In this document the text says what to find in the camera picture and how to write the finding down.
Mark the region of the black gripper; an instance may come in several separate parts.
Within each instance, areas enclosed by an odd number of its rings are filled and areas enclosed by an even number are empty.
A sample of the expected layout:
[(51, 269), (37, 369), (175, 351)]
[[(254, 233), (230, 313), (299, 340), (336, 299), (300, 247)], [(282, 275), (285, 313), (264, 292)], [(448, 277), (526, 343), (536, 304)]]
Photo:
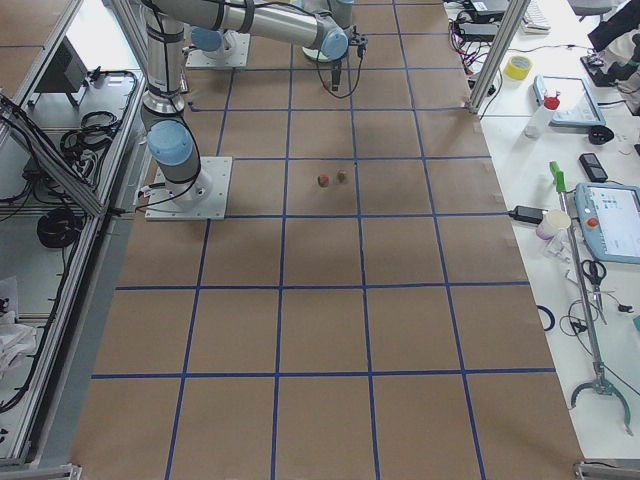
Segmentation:
[(330, 74), (330, 90), (338, 91), (341, 84), (342, 60), (334, 60), (331, 62)]

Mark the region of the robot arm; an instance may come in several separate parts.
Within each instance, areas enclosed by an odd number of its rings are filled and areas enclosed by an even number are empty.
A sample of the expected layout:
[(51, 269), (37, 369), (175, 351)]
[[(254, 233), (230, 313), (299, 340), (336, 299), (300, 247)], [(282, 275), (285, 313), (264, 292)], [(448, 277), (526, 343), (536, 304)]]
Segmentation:
[(318, 22), (317, 39), (303, 54), (316, 62), (339, 60), (349, 48), (352, 31), (353, 1), (297, 1), (297, 6), (312, 13)]
[(351, 6), (317, 1), (145, 1), (147, 87), (142, 119), (147, 145), (164, 175), (169, 199), (197, 202), (209, 181), (199, 149), (184, 120), (180, 75), (184, 26), (206, 33), (253, 34), (299, 45), (340, 61), (351, 42)]

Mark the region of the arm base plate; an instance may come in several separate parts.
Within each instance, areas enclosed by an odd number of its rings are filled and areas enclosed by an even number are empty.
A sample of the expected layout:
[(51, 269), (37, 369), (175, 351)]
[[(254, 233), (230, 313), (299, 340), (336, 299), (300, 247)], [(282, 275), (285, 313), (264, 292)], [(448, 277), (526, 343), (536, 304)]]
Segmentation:
[(211, 70), (245, 68), (249, 46), (249, 34), (194, 28), (186, 67)]
[(147, 221), (223, 220), (226, 215), (233, 159), (204, 156), (194, 184), (176, 184), (158, 168), (154, 182), (163, 186), (150, 191)]

